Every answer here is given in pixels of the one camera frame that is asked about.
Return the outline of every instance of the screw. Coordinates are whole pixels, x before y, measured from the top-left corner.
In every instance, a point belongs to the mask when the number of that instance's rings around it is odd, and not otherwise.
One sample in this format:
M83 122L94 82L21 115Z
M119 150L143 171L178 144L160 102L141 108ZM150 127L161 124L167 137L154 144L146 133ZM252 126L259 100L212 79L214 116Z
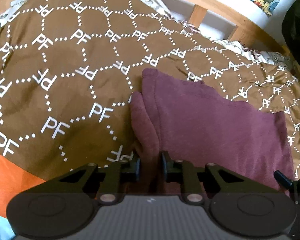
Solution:
M101 195L100 200L103 202L113 202L113 201L115 201L115 195L103 194L103 195Z
M187 199L191 202L200 202L202 200L202 196L199 194L189 194Z

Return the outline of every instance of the brown bedsheet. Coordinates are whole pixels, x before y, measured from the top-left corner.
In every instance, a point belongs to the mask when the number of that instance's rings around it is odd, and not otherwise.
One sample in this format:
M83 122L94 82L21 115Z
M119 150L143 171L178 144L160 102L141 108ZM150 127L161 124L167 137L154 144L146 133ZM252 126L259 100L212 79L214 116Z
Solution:
M16 12L0 30L0 155L43 180L131 158L130 94L141 90L146 67L203 79L260 111L285 111L300 178L298 80L189 33L139 0L30 0ZM5 194L10 183L0 180ZM22 179L14 183L24 189Z

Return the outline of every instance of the orange fabric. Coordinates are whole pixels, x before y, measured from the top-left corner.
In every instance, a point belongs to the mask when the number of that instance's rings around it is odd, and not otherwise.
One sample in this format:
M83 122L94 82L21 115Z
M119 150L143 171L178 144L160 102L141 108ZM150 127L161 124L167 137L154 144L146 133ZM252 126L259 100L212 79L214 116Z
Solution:
M45 182L0 155L0 216L6 217L9 201L18 193Z

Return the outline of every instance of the purple cloth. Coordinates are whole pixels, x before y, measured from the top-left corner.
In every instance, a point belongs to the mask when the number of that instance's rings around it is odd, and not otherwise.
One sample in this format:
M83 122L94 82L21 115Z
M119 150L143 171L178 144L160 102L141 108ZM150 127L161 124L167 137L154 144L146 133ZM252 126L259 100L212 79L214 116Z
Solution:
M156 69L143 70L142 77L142 94L134 92L130 103L141 144L140 192L158 173L161 150L197 167L217 163L275 189L280 189L275 170L292 179L283 112L257 111L244 101L222 98L204 83L181 81Z

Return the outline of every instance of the wooden headboard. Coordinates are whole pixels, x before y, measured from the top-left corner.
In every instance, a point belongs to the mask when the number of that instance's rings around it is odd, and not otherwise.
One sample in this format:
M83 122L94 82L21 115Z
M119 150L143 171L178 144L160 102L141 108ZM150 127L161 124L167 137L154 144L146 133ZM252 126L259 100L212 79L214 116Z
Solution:
M10 2L14 0L0 0L0 14L10 7ZM236 26L228 37L230 41L240 41L246 47L251 47L258 40L264 43L271 51L285 54L286 51L280 46L274 38L261 29L254 22L249 20L234 9L226 6L217 0L186 0L194 3L189 22L195 26L199 26L208 10L224 17Z

